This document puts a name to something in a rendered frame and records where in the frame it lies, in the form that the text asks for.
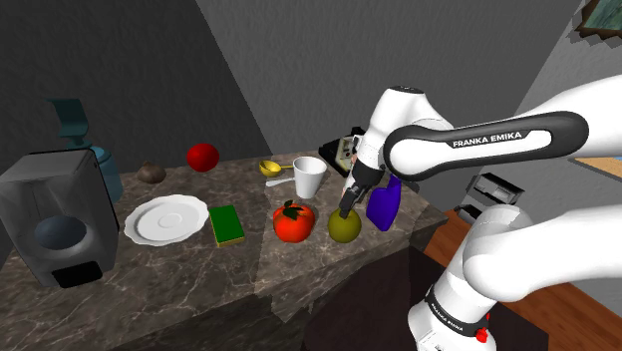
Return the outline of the blue spray bottle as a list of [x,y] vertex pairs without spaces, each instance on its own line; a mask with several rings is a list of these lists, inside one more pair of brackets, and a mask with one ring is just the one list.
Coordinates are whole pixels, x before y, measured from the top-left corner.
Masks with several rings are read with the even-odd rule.
[[401,181],[394,175],[385,187],[375,188],[366,208],[366,216],[381,231],[387,231],[392,226],[401,203]]

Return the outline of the black and cream toaster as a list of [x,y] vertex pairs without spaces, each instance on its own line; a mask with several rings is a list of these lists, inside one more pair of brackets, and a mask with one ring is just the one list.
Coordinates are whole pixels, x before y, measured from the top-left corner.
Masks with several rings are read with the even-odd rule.
[[342,177],[347,177],[353,165],[352,157],[364,134],[365,130],[361,127],[353,127],[348,136],[321,146],[318,154]]

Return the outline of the olive green apple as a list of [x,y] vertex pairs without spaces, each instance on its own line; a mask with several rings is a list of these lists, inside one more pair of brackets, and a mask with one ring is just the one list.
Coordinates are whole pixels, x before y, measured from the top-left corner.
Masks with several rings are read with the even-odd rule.
[[351,209],[346,217],[340,215],[341,210],[335,209],[328,220],[330,237],[339,243],[348,243],[356,239],[362,228],[362,221],[358,213]]

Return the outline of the white cup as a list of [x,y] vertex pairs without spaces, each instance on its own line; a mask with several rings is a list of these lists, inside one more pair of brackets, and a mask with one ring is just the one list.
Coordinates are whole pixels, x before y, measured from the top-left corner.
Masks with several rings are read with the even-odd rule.
[[296,194],[304,199],[312,198],[320,187],[326,164],[314,157],[299,157],[293,161],[293,168]]

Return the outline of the red tomato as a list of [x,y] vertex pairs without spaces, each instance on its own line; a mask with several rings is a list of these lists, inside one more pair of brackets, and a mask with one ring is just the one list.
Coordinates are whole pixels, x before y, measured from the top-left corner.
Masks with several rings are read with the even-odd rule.
[[314,211],[292,199],[284,202],[273,212],[272,223],[275,234],[284,242],[304,241],[311,233],[316,221]]

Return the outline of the yellow measuring spoon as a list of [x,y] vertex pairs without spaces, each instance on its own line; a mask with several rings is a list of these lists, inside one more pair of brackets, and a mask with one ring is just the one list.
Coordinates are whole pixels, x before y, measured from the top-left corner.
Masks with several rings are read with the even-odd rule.
[[276,177],[283,170],[292,169],[292,165],[282,166],[273,161],[261,161],[259,163],[260,172],[267,177]]

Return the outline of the dark robot stand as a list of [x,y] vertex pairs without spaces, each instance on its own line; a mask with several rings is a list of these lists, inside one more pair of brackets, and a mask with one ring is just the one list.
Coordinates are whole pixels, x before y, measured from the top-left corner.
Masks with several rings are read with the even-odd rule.
[[410,246],[365,265],[311,319],[301,351],[417,351],[407,315],[444,270]]

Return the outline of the grey drawer unit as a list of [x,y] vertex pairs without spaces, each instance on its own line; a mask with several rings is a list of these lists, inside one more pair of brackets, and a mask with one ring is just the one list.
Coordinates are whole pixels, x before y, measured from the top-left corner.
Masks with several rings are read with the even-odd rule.
[[489,207],[517,203],[524,190],[492,173],[475,175],[466,188],[463,202],[454,211],[467,223],[475,220]]

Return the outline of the green and yellow sponge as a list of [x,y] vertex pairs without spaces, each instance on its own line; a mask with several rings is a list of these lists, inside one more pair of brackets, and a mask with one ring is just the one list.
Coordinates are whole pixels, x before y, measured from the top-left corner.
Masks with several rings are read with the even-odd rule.
[[208,211],[215,243],[218,247],[244,240],[245,234],[233,205],[212,207]]

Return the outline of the red apple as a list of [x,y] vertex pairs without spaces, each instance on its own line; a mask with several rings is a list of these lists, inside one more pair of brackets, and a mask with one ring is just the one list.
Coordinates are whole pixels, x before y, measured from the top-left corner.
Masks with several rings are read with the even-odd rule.
[[219,162],[219,151],[211,144],[196,144],[186,153],[187,164],[196,172],[212,170]]

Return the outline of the brown onion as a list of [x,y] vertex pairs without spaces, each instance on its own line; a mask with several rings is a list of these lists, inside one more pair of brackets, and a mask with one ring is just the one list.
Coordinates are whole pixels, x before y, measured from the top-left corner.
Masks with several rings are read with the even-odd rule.
[[138,170],[136,177],[142,182],[155,184],[160,183],[165,179],[166,172],[162,167],[145,161]]

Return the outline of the wooden table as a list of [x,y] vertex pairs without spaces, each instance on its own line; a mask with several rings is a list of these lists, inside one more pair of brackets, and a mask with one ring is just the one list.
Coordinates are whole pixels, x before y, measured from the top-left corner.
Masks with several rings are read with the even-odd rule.
[[576,158],[571,161],[604,176],[622,179],[622,160],[617,158]]

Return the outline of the teal soap dispenser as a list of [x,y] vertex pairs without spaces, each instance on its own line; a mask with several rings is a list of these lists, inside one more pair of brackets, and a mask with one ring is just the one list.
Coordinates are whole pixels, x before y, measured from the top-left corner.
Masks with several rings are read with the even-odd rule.
[[111,152],[94,146],[85,139],[89,122],[79,99],[47,99],[53,104],[61,128],[58,136],[66,139],[67,150],[90,149],[96,155],[99,169],[103,176],[111,203],[117,202],[123,195],[123,184]]

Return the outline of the grey coffee machine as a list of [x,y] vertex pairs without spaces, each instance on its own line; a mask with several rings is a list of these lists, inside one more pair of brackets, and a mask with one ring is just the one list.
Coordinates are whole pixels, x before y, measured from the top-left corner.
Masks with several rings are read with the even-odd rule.
[[119,223],[90,149],[22,157],[0,175],[0,220],[43,286],[79,286],[115,265]]

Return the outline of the framed wall picture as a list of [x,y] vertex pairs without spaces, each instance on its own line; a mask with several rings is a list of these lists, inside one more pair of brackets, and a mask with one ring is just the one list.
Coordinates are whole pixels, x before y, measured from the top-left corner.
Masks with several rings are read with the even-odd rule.
[[589,43],[622,47],[622,0],[586,0],[574,32]]

